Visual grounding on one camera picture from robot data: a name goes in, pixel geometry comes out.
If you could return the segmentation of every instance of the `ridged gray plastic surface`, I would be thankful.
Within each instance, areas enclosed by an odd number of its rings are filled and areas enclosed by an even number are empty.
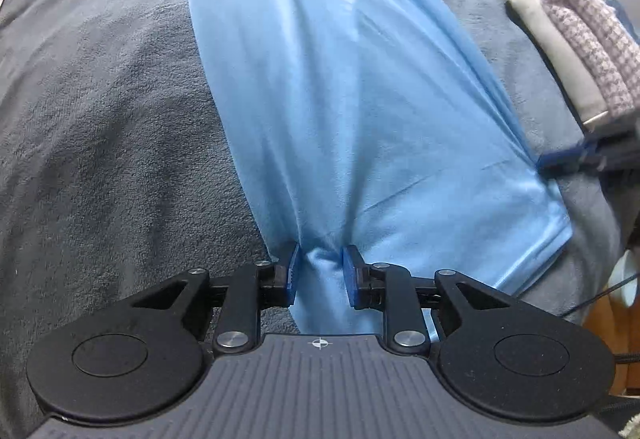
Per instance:
[[[111,428],[82,428],[47,419],[31,438],[618,437],[594,417],[546,427],[494,421],[453,398],[421,358],[388,353],[374,336],[322,340],[267,335],[255,351],[215,361],[189,397],[153,419]]]

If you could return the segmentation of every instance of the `wooden floor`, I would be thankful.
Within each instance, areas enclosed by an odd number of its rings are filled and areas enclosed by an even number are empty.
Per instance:
[[[625,308],[609,297],[594,304],[584,326],[597,334],[616,354],[640,352],[640,303]],[[612,394],[640,395],[640,363],[618,365]]]

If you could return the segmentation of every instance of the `crosshair marking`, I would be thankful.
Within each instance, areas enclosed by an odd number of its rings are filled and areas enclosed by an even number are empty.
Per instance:
[[[327,345],[332,344],[331,342],[328,342],[324,338],[317,338],[316,340],[313,340],[312,342],[308,342],[308,343],[311,343],[311,345],[313,345],[318,349],[322,349],[323,347],[326,347]]]

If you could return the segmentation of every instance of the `white cup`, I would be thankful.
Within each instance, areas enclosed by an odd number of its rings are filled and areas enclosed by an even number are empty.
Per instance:
[[[609,281],[607,282],[607,287],[616,285],[617,283],[629,278],[631,275],[635,275],[637,272],[638,264],[636,262],[636,257],[632,251],[628,249],[625,251],[625,254],[620,257],[620,260],[613,268]],[[610,293],[609,298],[611,301],[622,304],[624,307],[631,307],[636,300],[637,294],[638,279],[635,278],[621,288],[616,289],[613,293]]]

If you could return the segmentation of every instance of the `gray blanket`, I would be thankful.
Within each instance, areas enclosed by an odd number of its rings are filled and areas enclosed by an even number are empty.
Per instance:
[[[575,143],[577,124],[502,0],[445,1],[535,150]],[[38,337],[189,267],[228,273],[266,252],[187,0],[5,0],[0,58],[0,437],[13,439],[41,418],[24,372]],[[601,288],[630,231],[596,182],[562,192],[574,238],[526,294],[551,311]],[[294,325],[275,311],[265,329]]]

